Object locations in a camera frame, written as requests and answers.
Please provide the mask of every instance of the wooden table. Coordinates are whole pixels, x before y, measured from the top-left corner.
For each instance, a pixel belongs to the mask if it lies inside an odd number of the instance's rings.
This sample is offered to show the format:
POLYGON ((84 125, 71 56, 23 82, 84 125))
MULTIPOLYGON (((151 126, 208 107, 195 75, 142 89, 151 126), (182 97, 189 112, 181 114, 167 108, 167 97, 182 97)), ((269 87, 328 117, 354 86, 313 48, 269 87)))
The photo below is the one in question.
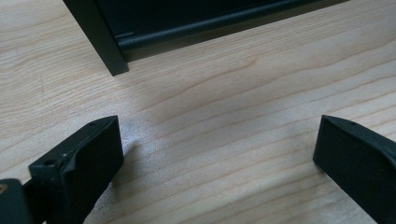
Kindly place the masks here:
POLYGON ((61 0, 0 1, 0 178, 119 115, 86 223, 373 223, 312 162, 322 114, 396 140, 396 1, 351 0, 112 77, 61 0))

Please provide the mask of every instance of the black object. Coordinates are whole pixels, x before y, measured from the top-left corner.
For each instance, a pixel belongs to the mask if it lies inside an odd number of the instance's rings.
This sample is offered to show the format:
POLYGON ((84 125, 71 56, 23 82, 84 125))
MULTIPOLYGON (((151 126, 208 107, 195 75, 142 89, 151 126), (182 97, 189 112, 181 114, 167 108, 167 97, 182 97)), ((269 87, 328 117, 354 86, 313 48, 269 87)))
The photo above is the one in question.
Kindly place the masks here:
POLYGON ((323 116, 314 162, 378 223, 396 223, 396 143, 323 116))
POLYGON ((0 223, 83 223, 122 163, 118 118, 93 121, 33 162, 25 185, 0 180, 0 223))
POLYGON ((347 0, 64 0, 110 73, 127 61, 347 0))

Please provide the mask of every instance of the wooden surface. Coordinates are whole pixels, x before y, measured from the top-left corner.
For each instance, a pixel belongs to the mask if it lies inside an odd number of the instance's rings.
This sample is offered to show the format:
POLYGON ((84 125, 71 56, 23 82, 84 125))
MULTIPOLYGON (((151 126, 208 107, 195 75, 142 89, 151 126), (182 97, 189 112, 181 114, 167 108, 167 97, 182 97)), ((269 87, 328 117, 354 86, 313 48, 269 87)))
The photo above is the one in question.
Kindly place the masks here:
POLYGON ((322 114, 396 140, 396 1, 351 0, 112 77, 60 0, 0 0, 0 178, 119 115, 86 223, 374 223, 312 162, 322 114))

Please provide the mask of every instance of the black plastic part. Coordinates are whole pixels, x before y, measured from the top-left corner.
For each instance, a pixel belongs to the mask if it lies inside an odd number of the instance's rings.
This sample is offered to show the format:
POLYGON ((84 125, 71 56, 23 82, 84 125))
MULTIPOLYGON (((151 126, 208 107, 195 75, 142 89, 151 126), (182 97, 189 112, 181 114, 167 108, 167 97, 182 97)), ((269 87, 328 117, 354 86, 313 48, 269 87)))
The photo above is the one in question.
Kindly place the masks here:
POLYGON ((33 162, 23 190, 0 181, 0 223, 81 224, 122 164, 118 118, 93 121, 33 162))
POLYGON ((396 143, 323 116, 314 162, 378 223, 396 223, 396 143))
POLYGON ((116 69, 121 55, 138 59, 346 0, 64 1, 115 76, 125 71, 116 69))

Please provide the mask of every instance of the black frame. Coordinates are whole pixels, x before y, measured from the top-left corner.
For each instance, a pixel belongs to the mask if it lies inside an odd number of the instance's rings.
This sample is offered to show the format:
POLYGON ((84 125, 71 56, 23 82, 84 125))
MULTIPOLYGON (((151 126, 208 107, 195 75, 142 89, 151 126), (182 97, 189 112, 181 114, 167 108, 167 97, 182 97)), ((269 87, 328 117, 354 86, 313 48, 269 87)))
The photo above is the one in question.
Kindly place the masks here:
POLYGON ((127 62, 347 0, 64 0, 115 76, 127 62))

